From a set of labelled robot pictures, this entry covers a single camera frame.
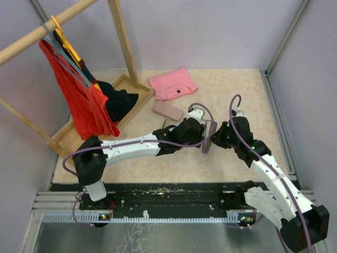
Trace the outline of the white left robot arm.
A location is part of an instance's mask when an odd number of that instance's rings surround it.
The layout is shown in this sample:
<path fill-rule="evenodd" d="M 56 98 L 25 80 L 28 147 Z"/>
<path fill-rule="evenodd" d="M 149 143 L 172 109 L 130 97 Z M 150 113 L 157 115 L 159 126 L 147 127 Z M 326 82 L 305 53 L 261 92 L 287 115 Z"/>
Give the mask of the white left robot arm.
<path fill-rule="evenodd" d="M 138 157 L 173 154 L 184 147 L 201 146 L 205 127 L 194 118 L 169 125 L 139 138 L 101 141 L 90 137 L 74 152 L 73 162 L 79 184 L 89 195 L 92 205 L 104 209 L 110 202 L 102 176 L 105 168 L 114 163 Z"/>

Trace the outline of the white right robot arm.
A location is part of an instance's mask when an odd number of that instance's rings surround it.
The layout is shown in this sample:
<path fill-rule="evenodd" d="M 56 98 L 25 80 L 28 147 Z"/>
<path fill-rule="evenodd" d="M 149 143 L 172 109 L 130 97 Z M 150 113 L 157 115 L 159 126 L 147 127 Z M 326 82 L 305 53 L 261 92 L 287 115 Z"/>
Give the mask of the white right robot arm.
<path fill-rule="evenodd" d="M 253 181 L 239 185 L 235 202 L 259 211 L 278 229 L 285 245 L 293 252 L 309 249 L 328 235 L 330 214 L 305 197 L 280 169 L 267 145 L 253 137 L 245 116 L 234 116 L 211 136 L 221 148 L 233 149 L 237 157 L 255 172 L 270 190 L 269 196 Z"/>

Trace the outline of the flag newspaper print glasses case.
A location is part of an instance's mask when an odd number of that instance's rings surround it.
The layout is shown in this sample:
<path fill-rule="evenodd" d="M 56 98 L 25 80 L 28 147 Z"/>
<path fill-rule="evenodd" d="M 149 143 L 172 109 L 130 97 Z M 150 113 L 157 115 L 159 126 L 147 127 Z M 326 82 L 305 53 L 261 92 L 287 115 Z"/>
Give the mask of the flag newspaper print glasses case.
<path fill-rule="evenodd" d="M 166 127 L 166 120 L 167 119 L 165 119 L 164 122 L 163 122 L 163 124 L 162 124 L 162 129 Z"/>

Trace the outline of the grey blue frame sunglasses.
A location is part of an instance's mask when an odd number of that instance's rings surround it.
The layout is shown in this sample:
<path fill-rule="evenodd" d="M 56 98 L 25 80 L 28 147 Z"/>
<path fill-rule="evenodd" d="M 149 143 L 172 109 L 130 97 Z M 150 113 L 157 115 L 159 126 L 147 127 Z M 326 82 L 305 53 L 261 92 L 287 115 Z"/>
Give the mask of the grey blue frame sunglasses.
<path fill-rule="evenodd" d="M 201 148 L 203 154 L 209 154 L 213 144 L 211 136 L 217 130 L 217 122 L 211 118 L 210 112 L 204 106 L 201 107 L 201 110 L 203 111 L 203 116 L 201 117 L 201 125 L 204 127 L 204 141 L 201 145 Z"/>

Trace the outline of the pink glasses case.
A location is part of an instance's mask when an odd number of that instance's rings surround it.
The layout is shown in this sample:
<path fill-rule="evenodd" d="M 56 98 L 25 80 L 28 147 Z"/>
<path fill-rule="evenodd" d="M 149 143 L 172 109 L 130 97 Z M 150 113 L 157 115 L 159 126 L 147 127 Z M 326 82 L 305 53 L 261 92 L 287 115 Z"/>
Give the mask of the pink glasses case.
<path fill-rule="evenodd" d="M 184 116 L 184 112 L 181 109 L 162 101 L 157 101 L 152 107 L 152 111 L 174 122 L 181 120 Z"/>

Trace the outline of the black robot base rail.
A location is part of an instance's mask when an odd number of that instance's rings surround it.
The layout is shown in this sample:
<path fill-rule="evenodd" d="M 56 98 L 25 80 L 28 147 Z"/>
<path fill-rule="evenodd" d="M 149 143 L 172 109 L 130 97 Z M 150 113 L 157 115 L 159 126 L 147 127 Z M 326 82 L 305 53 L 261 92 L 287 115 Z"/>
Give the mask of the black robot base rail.
<path fill-rule="evenodd" d="M 109 223 L 225 223 L 251 228 L 264 217 L 237 201 L 238 183 L 116 183 L 97 202 L 77 186 L 52 188 L 48 208 L 69 212 L 66 221 Z"/>

